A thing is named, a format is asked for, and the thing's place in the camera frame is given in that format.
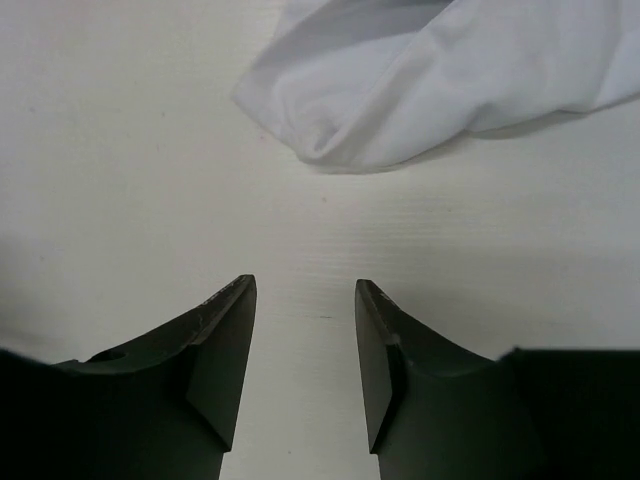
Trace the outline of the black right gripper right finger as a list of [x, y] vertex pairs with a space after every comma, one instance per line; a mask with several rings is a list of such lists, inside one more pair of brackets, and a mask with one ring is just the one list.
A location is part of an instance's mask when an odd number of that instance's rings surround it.
[[639, 354], [477, 355], [355, 286], [370, 451], [384, 479], [635, 479]]

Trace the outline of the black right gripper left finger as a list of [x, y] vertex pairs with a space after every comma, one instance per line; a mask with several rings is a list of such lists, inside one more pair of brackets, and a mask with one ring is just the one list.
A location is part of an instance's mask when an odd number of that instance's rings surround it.
[[216, 479], [230, 451], [257, 286], [201, 305], [87, 361], [1, 354], [5, 479]]

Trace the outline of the white fabric skirt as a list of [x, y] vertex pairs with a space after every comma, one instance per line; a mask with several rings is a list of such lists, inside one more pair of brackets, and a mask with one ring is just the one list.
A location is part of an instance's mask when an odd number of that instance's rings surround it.
[[291, 1], [233, 97], [303, 163], [364, 173], [638, 92], [635, 1]]

